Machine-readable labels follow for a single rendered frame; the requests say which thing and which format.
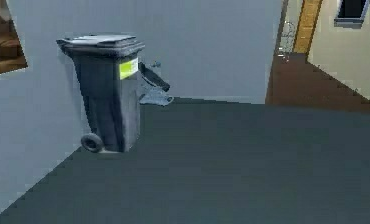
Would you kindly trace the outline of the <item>brown framed wall picture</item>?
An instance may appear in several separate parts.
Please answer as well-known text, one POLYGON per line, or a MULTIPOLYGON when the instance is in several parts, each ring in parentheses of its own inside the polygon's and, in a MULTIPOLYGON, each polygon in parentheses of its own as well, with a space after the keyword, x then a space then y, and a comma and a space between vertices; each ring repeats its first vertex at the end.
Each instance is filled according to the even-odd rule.
POLYGON ((0 74, 27 66, 7 0, 0 0, 0 74))

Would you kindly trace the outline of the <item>dark window with grey frame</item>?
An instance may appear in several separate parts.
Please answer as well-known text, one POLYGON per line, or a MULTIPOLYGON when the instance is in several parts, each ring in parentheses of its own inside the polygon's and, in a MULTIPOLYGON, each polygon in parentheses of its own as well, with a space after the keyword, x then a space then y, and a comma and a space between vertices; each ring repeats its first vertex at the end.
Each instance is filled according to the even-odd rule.
POLYGON ((334 25, 360 29, 365 21, 370 0, 340 0, 334 25))

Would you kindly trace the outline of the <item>grey exercise machine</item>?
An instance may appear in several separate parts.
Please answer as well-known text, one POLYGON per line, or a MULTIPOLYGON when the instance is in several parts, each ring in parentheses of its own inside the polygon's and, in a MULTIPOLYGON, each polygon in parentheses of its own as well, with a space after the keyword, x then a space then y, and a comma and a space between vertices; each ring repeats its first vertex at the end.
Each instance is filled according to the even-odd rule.
POLYGON ((174 101, 174 97, 168 94, 170 85, 157 73, 148 68, 143 62, 139 63, 141 72, 139 102, 167 106, 174 101))

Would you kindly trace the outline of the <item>yellow wooden room door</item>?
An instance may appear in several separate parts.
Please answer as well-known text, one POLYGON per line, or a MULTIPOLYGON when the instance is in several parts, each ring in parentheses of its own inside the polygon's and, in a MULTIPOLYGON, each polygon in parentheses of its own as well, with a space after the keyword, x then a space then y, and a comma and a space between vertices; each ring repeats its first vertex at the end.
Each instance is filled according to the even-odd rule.
POLYGON ((303 0, 293 52, 308 54, 323 0, 303 0))

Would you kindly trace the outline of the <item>dark blue wheelie bin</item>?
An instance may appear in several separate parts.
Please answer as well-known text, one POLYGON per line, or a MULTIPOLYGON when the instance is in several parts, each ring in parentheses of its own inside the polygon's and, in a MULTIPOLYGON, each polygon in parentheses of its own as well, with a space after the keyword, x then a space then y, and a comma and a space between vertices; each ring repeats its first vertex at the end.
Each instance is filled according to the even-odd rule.
POLYGON ((99 34, 56 41, 73 61, 90 131, 81 145, 92 153, 129 151, 140 133, 139 57, 133 35, 99 34))

